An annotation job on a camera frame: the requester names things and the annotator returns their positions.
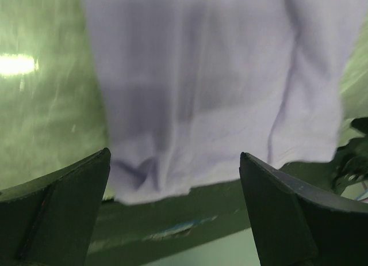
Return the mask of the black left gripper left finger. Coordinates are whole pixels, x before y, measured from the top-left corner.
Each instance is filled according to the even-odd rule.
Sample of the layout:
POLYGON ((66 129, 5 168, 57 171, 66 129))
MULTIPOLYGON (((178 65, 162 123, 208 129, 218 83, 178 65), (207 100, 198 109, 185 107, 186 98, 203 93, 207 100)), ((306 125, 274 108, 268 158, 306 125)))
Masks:
POLYGON ((104 148, 1 190, 1 265, 84 265, 110 156, 104 148))

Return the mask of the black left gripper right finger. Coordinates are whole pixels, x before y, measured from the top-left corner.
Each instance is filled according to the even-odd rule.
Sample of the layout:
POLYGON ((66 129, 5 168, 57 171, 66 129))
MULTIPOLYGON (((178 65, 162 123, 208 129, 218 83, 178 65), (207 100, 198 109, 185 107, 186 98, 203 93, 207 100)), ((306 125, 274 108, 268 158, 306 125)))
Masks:
POLYGON ((240 179, 261 265, 367 265, 367 204, 276 170, 249 153, 240 179))

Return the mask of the purple t shirt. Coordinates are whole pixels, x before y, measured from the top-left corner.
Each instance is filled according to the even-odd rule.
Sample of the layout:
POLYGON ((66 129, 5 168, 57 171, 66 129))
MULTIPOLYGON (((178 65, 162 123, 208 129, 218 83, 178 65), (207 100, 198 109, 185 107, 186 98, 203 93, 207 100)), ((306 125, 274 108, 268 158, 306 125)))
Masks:
POLYGON ((329 162, 367 0, 82 0, 118 202, 329 162))

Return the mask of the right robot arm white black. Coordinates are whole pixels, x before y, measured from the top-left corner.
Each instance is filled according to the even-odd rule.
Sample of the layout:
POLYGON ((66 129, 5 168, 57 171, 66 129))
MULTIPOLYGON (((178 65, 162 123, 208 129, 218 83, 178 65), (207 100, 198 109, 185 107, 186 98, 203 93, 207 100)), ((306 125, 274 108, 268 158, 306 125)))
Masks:
POLYGON ((348 186, 367 182, 367 117, 354 119, 351 127, 363 134, 339 147, 335 159, 338 164, 332 180, 332 189, 341 194, 348 186))

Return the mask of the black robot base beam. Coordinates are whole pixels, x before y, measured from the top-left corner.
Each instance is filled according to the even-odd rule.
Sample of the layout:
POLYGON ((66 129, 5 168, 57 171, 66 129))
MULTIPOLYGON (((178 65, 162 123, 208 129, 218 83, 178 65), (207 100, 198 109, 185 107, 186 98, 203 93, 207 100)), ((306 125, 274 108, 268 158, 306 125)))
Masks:
POLYGON ((140 265, 250 228, 239 180, 126 206, 102 202, 86 265, 140 265))

